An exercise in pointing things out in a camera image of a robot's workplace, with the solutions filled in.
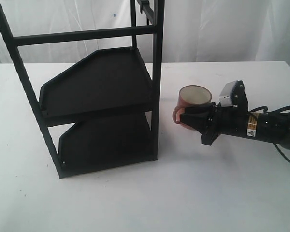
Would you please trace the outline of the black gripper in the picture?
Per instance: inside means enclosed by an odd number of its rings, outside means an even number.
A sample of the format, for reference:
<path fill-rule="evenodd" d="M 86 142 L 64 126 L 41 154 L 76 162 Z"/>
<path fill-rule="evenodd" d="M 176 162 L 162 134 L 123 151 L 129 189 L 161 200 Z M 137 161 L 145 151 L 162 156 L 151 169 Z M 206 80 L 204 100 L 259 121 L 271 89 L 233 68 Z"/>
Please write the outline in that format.
<path fill-rule="evenodd" d="M 201 143 L 212 143 L 224 132 L 234 135 L 238 129 L 238 120 L 246 117 L 248 112 L 248 100 L 245 94 L 243 81 L 236 91 L 237 105 L 221 107 L 214 102 L 186 107 L 180 115 L 180 122 L 200 132 Z"/>

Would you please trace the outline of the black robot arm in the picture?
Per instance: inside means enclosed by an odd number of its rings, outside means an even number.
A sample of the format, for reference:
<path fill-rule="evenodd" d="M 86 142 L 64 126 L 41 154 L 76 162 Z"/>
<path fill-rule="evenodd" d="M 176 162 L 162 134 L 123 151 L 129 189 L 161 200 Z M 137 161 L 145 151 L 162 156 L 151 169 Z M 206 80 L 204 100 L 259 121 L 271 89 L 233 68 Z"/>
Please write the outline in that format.
<path fill-rule="evenodd" d="M 279 144 L 290 150 L 290 106 L 269 112 L 267 107 L 248 109 L 243 81 L 229 82 L 214 102 L 186 107 L 180 122 L 201 134 L 211 145 L 221 134 Z"/>

